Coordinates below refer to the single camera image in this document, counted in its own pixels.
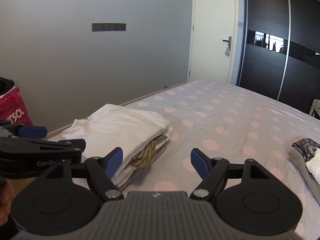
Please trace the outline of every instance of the sliding wardrobe door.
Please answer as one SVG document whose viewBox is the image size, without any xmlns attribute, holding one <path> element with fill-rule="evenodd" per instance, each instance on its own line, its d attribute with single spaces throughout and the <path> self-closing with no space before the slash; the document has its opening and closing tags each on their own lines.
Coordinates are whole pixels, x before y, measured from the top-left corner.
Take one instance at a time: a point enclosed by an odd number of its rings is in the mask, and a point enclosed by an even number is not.
<svg viewBox="0 0 320 240">
<path fill-rule="evenodd" d="M 320 99 L 320 1 L 290 0 L 291 39 L 279 101 L 308 113 Z"/>
<path fill-rule="evenodd" d="M 248 0 L 247 6 L 247 38 L 239 86 L 277 99 L 288 46 L 288 0 Z"/>
</svg>

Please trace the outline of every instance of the white door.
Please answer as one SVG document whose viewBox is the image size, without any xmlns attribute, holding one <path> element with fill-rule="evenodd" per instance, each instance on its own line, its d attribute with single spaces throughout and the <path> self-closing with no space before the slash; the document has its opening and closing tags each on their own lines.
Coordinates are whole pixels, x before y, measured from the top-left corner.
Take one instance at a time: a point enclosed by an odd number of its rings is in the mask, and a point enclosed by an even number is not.
<svg viewBox="0 0 320 240">
<path fill-rule="evenodd" d="M 228 42 L 222 40 L 234 38 L 235 0 L 194 0 L 193 24 L 189 80 L 228 82 L 232 54 L 225 55 Z"/>
</svg>

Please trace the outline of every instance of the door handle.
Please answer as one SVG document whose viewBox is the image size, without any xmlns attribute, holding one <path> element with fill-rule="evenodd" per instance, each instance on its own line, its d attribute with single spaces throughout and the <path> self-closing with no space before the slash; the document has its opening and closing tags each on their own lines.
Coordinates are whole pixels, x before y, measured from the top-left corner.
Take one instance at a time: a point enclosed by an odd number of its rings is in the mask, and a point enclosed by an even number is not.
<svg viewBox="0 0 320 240">
<path fill-rule="evenodd" d="M 228 40 L 222 40 L 228 43 L 228 46 L 231 47 L 232 36 L 229 36 Z"/>
</svg>

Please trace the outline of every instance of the striped fabric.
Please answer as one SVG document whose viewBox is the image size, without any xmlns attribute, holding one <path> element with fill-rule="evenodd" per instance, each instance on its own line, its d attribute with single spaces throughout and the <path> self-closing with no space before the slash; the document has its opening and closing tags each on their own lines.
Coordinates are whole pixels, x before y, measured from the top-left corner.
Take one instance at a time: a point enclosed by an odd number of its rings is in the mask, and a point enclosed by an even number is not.
<svg viewBox="0 0 320 240">
<path fill-rule="evenodd" d="M 156 145 L 166 139 L 167 136 L 159 135 L 151 140 L 141 152 L 139 152 L 134 158 L 132 158 L 129 164 L 141 170 L 145 170 L 146 168 L 148 168 L 151 158 L 156 154 Z"/>
</svg>

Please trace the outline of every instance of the wall socket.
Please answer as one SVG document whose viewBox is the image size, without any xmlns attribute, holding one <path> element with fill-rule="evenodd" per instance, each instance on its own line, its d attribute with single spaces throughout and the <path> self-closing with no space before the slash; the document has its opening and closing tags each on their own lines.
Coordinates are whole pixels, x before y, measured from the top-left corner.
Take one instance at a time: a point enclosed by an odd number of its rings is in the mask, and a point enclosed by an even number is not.
<svg viewBox="0 0 320 240">
<path fill-rule="evenodd" d="M 92 32 L 126 31 L 126 23 L 93 23 Z"/>
</svg>

